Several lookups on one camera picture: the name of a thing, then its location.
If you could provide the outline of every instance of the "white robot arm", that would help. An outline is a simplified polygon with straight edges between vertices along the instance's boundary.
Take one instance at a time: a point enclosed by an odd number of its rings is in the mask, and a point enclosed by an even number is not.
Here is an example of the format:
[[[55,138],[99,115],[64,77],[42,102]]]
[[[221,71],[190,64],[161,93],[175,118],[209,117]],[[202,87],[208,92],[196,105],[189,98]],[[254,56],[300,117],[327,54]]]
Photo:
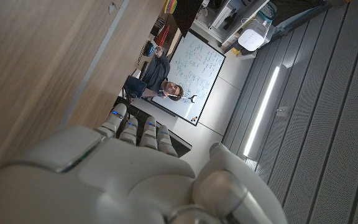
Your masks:
[[[196,177],[167,127],[117,129],[117,105],[95,130],[59,131],[0,165],[0,223],[287,223],[272,191],[221,143]]]

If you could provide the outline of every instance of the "white wall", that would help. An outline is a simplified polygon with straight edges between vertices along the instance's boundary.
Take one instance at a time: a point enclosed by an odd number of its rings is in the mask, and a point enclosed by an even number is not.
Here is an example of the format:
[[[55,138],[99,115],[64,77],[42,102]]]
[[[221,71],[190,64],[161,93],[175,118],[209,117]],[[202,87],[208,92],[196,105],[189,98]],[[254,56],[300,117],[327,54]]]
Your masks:
[[[211,46],[222,52],[217,40],[194,25],[191,28],[209,40]],[[197,126],[173,117],[148,102],[135,100],[136,107],[154,116],[159,123],[166,125],[170,131],[193,146],[192,150],[181,159],[187,161],[196,174],[209,160],[208,149],[212,143],[222,141],[252,62],[253,59],[239,60],[232,52],[226,54]]]

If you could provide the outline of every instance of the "cable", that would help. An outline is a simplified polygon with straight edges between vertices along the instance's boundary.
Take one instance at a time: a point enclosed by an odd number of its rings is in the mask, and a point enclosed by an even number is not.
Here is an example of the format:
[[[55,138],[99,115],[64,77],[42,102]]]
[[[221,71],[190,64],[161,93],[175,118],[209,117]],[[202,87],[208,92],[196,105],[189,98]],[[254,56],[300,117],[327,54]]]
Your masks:
[[[255,21],[257,21],[260,25],[264,26],[264,27],[267,29],[267,27],[266,27],[267,21],[264,21],[264,23],[260,23],[257,19],[254,19],[254,18],[242,18],[242,19],[241,19],[241,24],[242,24],[242,25],[244,25],[244,22],[242,22],[243,19],[255,20]]]

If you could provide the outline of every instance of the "shelf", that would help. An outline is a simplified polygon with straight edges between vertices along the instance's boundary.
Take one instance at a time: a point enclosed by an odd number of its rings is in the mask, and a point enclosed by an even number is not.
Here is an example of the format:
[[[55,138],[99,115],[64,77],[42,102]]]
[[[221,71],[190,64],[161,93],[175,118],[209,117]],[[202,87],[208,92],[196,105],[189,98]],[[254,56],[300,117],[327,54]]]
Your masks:
[[[249,6],[243,7],[238,13],[234,22],[231,24],[230,28],[227,30],[227,35],[223,38],[223,43],[230,39],[231,36],[236,34],[236,32],[246,23],[248,23],[253,18],[256,13],[261,10],[269,0],[254,0]]]
[[[200,14],[195,20],[194,23],[202,28],[205,32],[209,35],[214,37],[220,43],[225,44],[236,32],[243,26],[243,24],[250,21],[250,19],[243,19],[243,18],[252,18],[256,15],[256,13],[269,2],[269,0],[244,0],[249,2],[248,6],[244,6],[241,3],[241,0],[230,0],[225,1],[224,5],[228,2],[235,7],[241,6],[241,8],[237,12],[237,16],[234,19],[233,23],[231,24],[228,30],[224,29],[216,29],[214,27],[210,27],[212,22],[215,20],[216,16],[218,15],[217,12],[208,9],[208,15],[205,17],[204,12]]]
[[[208,15],[205,17],[204,13],[202,12],[198,18],[194,20],[194,23],[202,28],[205,32],[209,35],[214,37],[219,42],[223,41],[223,38],[227,36],[227,31],[224,29],[215,29],[214,27],[208,28],[210,24],[213,22],[214,18],[216,17],[216,12],[208,9]]]

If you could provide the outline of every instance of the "black object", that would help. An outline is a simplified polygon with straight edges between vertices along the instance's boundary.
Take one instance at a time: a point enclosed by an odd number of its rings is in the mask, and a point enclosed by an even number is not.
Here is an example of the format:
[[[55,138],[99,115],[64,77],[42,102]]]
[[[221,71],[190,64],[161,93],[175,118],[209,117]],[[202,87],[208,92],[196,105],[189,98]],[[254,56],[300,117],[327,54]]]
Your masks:
[[[144,47],[144,52],[143,52],[143,54],[145,55],[145,56],[150,56],[149,55],[149,53],[150,53],[150,49],[151,48],[154,48],[154,46],[153,46],[153,44],[150,42],[150,41],[147,41],[147,43],[146,43],[146,46]]]
[[[233,48],[236,49],[236,50],[238,50],[238,51],[242,50],[243,47],[239,44],[239,42],[236,41],[236,43],[237,43],[237,44],[236,44]]]
[[[208,7],[210,9],[219,9],[221,7],[222,0],[210,0],[208,3]]]
[[[325,3],[320,6],[316,6],[312,8],[309,12],[307,12],[305,15],[301,16],[297,20],[287,24],[284,27],[284,30],[281,30],[280,32],[275,33],[272,38],[270,39],[271,42],[274,42],[275,40],[283,37],[284,35],[287,35],[289,32],[295,30],[299,26],[302,26],[304,23],[309,22],[312,18],[320,15],[321,13],[326,12],[328,9],[330,9],[332,5]]]
[[[196,97],[197,95],[193,95],[192,97],[189,97],[188,99],[192,102],[192,103],[194,103],[194,97]]]
[[[249,50],[243,48],[240,50],[240,54],[241,55],[247,55],[247,54],[252,54],[253,52],[250,52]]]
[[[157,21],[155,21],[154,26],[153,26],[152,30],[150,31],[150,33],[155,37],[158,36],[160,31],[162,30],[162,28],[164,28],[165,23],[166,23],[166,21],[163,20],[161,17],[159,17],[157,19]]]
[[[231,26],[231,24],[234,21],[234,18],[236,18],[236,15],[237,15],[237,13],[235,12],[232,16],[229,16],[224,19],[224,21],[227,22],[227,24],[224,25],[224,27],[223,27],[224,30],[227,30]]]
[[[273,26],[279,25],[291,16],[325,4],[323,0],[272,0],[272,2],[277,6],[276,18],[272,22]]]
[[[178,1],[177,7],[172,15],[184,37],[186,37],[202,3],[203,0]]]
[[[149,63],[148,62],[144,62],[143,66],[142,66],[142,70],[140,71],[140,80],[143,80],[144,77],[144,73],[146,72],[147,68],[149,67]]]
[[[241,0],[242,4],[245,5],[245,6],[249,6],[252,1],[251,0]]]

